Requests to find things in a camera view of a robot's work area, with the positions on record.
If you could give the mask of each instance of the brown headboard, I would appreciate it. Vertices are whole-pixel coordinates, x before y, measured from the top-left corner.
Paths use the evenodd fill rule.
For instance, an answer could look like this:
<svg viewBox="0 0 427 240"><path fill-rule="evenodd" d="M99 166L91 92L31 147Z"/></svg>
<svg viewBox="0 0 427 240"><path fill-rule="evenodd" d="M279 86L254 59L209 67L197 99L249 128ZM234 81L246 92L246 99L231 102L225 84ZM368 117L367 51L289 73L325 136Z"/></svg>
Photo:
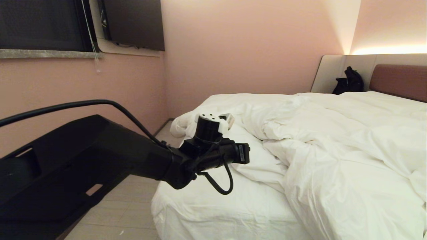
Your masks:
<svg viewBox="0 0 427 240"><path fill-rule="evenodd" d="M372 73L369 88L427 102L427 66L378 64Z"/></svg>

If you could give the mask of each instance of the tiled floor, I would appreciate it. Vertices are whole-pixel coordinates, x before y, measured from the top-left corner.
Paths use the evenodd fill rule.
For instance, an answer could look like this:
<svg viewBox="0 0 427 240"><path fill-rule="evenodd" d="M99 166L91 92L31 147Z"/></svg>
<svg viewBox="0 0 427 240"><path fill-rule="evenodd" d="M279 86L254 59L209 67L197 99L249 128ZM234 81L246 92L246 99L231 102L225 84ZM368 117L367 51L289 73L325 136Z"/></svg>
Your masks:
<svg viewBox="0 0 427 240"><path fill-rule="evenodd" d="M157 139L178 147L182 138L169 133L171 123ZM66 240L160 240L150 211L157 185L158 181L130 175L83 217Z"/></svg>

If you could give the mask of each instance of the window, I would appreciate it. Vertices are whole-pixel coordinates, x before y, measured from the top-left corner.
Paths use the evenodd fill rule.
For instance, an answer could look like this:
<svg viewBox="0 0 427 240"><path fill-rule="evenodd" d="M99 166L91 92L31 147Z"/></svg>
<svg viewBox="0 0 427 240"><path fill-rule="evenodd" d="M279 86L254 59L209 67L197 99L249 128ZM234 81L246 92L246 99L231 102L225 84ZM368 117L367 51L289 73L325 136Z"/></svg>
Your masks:
<svg viewBox="0 0 427 240"><path fill-rule="evenodd" d="M88 0L0 0L0 49L92 52L89 31Z"/></svg>

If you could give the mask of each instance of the black bag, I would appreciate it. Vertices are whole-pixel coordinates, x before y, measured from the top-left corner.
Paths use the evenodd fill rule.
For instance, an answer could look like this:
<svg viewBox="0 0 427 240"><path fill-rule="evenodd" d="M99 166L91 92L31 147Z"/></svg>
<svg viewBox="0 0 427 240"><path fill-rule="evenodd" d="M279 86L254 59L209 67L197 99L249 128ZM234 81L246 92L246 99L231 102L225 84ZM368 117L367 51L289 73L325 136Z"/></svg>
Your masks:
<svg viewBox="0 0 427 240"><path fill-rule="evenodd" d="M340 95L344 92L363 92L365 84L360 74L351 67L347 67L344 73L347 78L337 78L338 83L332 93Z"/></svg>

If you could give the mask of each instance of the white duvet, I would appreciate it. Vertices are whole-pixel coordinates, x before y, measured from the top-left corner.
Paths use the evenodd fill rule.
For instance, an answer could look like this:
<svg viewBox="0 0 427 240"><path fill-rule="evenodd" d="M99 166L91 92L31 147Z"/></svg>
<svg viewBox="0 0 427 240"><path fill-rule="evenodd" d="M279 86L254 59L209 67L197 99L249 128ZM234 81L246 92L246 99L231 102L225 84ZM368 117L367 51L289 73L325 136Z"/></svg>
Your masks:
<svg viewBox="0 0 427 240"><path fill-rule="evenodd" d="M421 240L426 231L426 104L377 92L224 94L175 119L232 113L276 162L232 165L286 196L313 239Z"/></svg>

